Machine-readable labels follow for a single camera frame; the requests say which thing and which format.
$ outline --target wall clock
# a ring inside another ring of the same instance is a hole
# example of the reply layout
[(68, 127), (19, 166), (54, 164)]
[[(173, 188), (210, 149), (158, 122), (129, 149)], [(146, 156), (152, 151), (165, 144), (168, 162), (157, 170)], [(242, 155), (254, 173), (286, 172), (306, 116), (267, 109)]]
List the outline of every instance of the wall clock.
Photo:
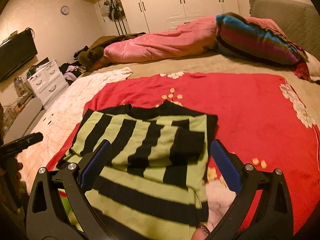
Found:
[(69, 12), (70, 12), (70, 9), (69, 9), (68, 6), (64, 5), (64, 6), (61, 7), (60, 12), (61, 12), (63, 15), (68, 15)]

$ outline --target striped pillow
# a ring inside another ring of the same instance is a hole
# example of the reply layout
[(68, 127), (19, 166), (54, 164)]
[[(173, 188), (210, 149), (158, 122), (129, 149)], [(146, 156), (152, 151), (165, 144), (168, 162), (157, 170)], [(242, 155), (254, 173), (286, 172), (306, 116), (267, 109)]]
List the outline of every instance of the striped pillow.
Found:
[(235, 13), (216, 16), (217, 43), (215, 49), (222, 55), (249, 59), (271, 65), (295, 65), (305, 51), (279, 32), (249, 22)]

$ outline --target television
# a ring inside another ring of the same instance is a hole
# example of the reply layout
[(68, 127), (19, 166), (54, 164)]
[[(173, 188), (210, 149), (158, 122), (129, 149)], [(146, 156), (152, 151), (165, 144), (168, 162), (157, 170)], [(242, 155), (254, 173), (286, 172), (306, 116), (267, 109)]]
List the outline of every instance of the television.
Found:
[(37, 55), (31, 29), (28, 28), (0, 45), (0, 82)]

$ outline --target silver bolt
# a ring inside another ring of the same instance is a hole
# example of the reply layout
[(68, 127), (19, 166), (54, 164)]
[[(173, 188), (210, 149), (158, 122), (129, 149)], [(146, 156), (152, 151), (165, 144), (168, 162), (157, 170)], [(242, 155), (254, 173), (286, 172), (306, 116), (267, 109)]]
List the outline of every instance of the silver bolt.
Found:
[(281, 169), (276, 169), (276, 174), (281, 175), (282, 174)]
[(40, 173), (40, 174), (42, 174), (42, 173), (44, 173), (44, 172), (45, 172), (45, 167), (42, 167), (42, 168), (39, 169), (39, 173)]
[(253, 166), (252, 166), (251, 164), (247, 164), (247, 165), (245, 166), (245, 169), (246, 169), (247, 171), (253, 171)]
[(69, 170), (74, 170), (76, 167), (77, 167), (77, 164), (75, 164), (75, 163), (70, 163), (69, 166), (68, 166), (68, 169), (69, 169)]

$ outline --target drawer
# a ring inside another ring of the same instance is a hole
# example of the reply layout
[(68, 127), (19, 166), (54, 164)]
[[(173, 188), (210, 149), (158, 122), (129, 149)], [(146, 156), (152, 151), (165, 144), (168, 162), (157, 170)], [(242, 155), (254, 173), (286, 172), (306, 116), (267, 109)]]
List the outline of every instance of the drawer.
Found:
[(170, 30), (175, 30), (179, 25), (181, 24), (187, 24), (194, 22), (202, 17), (197, 17), (197, 18), (184, 18), (184, 19), (178, 19), (178, 20), (170, 20), (167, 21), (168, 24), (168, 29)]
[(60, 69), (55, 61), (53, 61), (49, 66), (47, 66), (43, 72), (45, 73), (47, 80), (54, 80), (59, 74)]
[(44, 74), (44, 71), (40, 71), (38, 74), (36, 74), (31, 80), (28, 81), (30, 84), (30, 87), (32, 88), (34, 93), (37, 93), (42, 88), (44, 88), (47, 83), (48, 79), (46, 75)]
[(45, 104), (50, 100), (50, 98), (54, 97), (59, 93), (59, 91), (66, 84), (66, 80), (64, 79), (62, 73), (59, 74), (55, 80), (50, 82), (50, 84), (44, 88), (39, 93), (36, 93), (36, 96), (39, 97), (42, 101), (42, 104)]

